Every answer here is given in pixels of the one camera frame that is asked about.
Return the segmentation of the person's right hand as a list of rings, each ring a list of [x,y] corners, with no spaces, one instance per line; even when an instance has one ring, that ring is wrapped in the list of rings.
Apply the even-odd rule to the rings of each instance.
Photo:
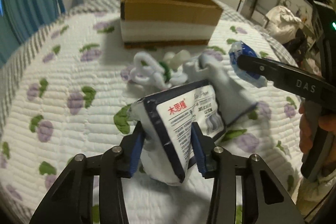
[[[305,115],[304,103],[300,104],[299,113],[301,114],[301,119],[299,123],[299,148],[304,154],[307,154],[313,147],[313,141],[312,130]],[[323,130],[335,134],[335,114],[322,116],[321,118],[319,118],[318,123],[320,128],[322,128]]]

